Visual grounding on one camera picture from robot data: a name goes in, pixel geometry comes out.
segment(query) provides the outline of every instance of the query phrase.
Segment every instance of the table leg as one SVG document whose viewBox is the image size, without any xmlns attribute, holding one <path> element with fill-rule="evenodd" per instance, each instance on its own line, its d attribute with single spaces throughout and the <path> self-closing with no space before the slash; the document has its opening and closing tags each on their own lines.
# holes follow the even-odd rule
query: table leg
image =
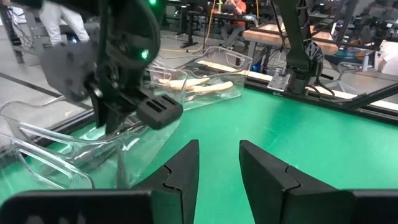
<svg viewBox="0 0 398 224">
<path fill-rule="evenodd" d="M 253 58 L 254 57 L 254 53 L 256 52 L 256 47 L 257 47 L 257 42 L 255 41 L 250 41 L 249 44 L 249 52 L 248 52 L 248 56 Z"/>
<path fill-rule="evenodd" d="M 191 47 L 198 42 L 194 42 L 192 35 L 193 35 L 193 15 L 189 14 L 189 22 L 188 22 L 188 42 L 184 43 L 183 45 L 180 46 L 180 48 L 184 49 L 187 47 Z"/>
<path fill-rule="evenodd" d="M 269 57 L 271 56 L 272 47 L 270 45 L 267 45 L 266 48 L 267 48 L 266 54 L 262 58 L 261 69 L 260 69 L 260 71 L 263 71 L 263 72 L 264 72 L 264 70 L 266 71 L 268 69 Z"/>
<path fill-rule="evenodd" d="M 187 6 L 181 6 L 181 25 L 180 25 L 180 32 L 177 33 L 177 35 L 180 34 L 186 34 L 187 33 L 187 27 L 188 27 L 188 21 L 187 21 Z"/>
<path fill-rule="evenodd" d="M 368 70 L 368 65 L 369 65 L 369 56 L 365 56 L 363 58 L 363 64 L 362 64 L 362 72 L 367 72 Z"/>
<path fill-rule="evenodd" d="M 21 51 L 14 49 L 14 47 L 22 48 L 22 42 L 20 38 L 18 38 L 15 30 L 12 26 L 11 18 L 8 16 L 8 7 L 0 5 L 0 17 L 4 26 L 4 30 L 6 31 L 8 41 L 12 47 L 12 52 L 17 60 L 17 63 L 24 63 L 24 57 Z"/>
<path fill-rule="evenodd" d="M 373 62 L 373 64 L 374 64 L 374 70 L 375 71 L 379 70 L 379 54 L 380 54 L 380 52 L 378 52 L 378 51 L 374 52 L 374 62 Z"/>
<path fill-rule="evenodd" d="M 203 35 L 203 47 L 201 52 L 204 54 L 205 53 L 205 48 L 206 48 L 206 35 L 207 35 L 207 29 L 209 29 L 209 27 L 207 27 L 207 16 L 205 16 L 205 35 Z"/>
</svg>

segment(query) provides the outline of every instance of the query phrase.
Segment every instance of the green tabletop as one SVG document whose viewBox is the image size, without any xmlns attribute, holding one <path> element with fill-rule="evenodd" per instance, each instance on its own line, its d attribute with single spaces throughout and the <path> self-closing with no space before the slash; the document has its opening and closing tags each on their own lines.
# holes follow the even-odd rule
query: green tabletop
<svg viewBox="0 0 398 224">
<path fill-rule="evenodd" d="M 397 135 L 395 126 L 244 90 L 242 97 L 185 112 L 144 176 L 199 139 L 195 223 L 254 223 L 241 179 L 240 140 L 339 189 L 394 189 Z"/>
</svg>

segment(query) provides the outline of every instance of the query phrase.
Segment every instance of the wooden table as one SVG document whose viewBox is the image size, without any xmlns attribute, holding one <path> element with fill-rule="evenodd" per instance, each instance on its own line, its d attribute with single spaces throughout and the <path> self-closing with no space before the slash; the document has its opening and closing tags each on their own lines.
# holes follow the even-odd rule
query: wooden table
<svg viewBox="0 0 398 224">
<path fill-rule="evenodd" d="M 5 5 L 5 6 L 9 6 L 11 3 L 10 3 L 10 0 L 2 0 L 2 3 Z"/>
<path fill-rule="evenodd" d="M 277 32 L 279 31 L 278 27 L 275 24 L 267 24 L 264 26 L 260 26 L 260 27 L 258 27 L 258 29 L 277 31 Z M 269 44 L 269 45 L 274 45 L 274 46 L 278 46 L 278 47 L 282 46 L 282 39 L 277 34 L 266 34 L 263 32 L 246 30 L 243 32 L 243 37 L 245 40 L 250 41 L 248 56 L 250 56 L 252 58 L 256 51 L 257 43 Z M 333 40 L 330 33 L 323 32 L 323 31 L 317 33 L 314 37 L 319 38 L 319 39 Z M 315 41 L 315 42 L 321 47 L 324 54 L 333 55 L 338 51 L 338 47 L 335 44 L 324 43 L 324 42 L 319 42 L 319 41 Z M 289 44 L 288 38 L 285 39 L 285 43 L 286 43 L 286 45 Z"/>
</svg>

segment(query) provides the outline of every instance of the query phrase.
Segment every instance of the laptop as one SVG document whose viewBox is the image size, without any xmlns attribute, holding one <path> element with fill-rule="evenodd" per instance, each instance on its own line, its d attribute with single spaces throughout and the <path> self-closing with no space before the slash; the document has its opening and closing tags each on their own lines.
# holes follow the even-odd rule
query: laptop
<svg viewBox="0 0 398 224">
<path fill-rule="evenodd" d="M 235 6 L 232 4 L 223 4 L 221 6 L 221 12 L 233 14 L 235 12 Z"/>
</svg>

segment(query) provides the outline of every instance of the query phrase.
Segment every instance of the white pants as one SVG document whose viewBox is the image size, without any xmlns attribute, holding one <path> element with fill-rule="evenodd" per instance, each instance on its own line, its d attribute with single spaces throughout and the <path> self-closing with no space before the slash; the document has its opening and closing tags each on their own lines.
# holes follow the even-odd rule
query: white pants
<svg viewBox="0 0 398 224">
<path fill-rule="evenodd" d="M 47 30 L 47 33 L 49 33 L 52 45 L 57 45 L 62 42 L 60 29 L 61 19 L 70 26 L 80 41 L 87 42 L 89 40 L 83 19 L 79 13 L 59 4 L 44 1 L 42 10 L 40 11 L 40 20 Z"/>
</svg>

